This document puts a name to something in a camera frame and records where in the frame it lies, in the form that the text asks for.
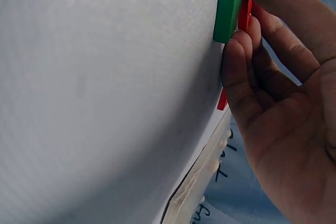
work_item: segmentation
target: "white fabric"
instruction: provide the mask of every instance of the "white fabric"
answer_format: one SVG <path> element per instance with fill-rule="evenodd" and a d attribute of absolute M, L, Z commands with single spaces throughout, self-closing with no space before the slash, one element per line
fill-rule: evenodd
<path fill-rule="evenodd" d="M 155 218 L 219 94 L 216 4 L 0 0 L 1 224 Z"/>

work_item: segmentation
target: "knuckle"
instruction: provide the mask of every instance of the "knuckle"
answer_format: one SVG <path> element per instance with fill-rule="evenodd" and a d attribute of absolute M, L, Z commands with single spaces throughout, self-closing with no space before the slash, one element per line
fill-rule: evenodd
<path fill-rule="evenodd" d="M 292 55 L 301 55 L 301 54 L 305 54 L 306 52 L 310 52 L 302 43 L 298 43 L 296 45 L 294 45 L 289 52 Z"/>

